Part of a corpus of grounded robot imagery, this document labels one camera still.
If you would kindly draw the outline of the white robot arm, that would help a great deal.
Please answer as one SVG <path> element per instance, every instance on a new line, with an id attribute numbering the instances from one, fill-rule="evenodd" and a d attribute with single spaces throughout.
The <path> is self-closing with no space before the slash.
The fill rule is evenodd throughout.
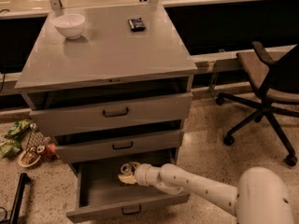
<path id="1" fill-rule="evenodd" d="M 131 161 L 121 167 L 119 180 L 153 186 L 171 195 L 187 189 L 236 217 L 236 224 L 295 224 L 286 185 L 262 167 L 248 169 L 234 187 L 189 173 L 175 164 L 155 167 Z"/>

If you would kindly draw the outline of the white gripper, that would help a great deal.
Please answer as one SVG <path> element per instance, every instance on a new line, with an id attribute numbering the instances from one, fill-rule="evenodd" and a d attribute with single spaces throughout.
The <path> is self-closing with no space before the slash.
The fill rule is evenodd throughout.
<path id="1" fill-rule="evenodd" d="M 160 167 L 137 161 L 128 162 L 135 170 L 135 175 L 118 175 L 119 180 L 128 185 L 137 183 L 140 186 L 157 186 L 161 182 Z"/>

